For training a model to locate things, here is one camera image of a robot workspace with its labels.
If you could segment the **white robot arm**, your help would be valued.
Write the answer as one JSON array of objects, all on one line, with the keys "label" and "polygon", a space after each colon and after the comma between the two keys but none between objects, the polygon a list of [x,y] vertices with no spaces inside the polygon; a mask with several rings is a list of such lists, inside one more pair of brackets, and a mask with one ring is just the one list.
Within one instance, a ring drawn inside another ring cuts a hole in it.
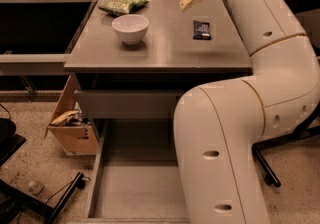
[{"label": "white robot arm", "polygon": [[319,103],[319,63],[284,0],[226,0],[250,76],[179,100],[174,140],[191,224],[270,224],[251,147],[293,131]]}]

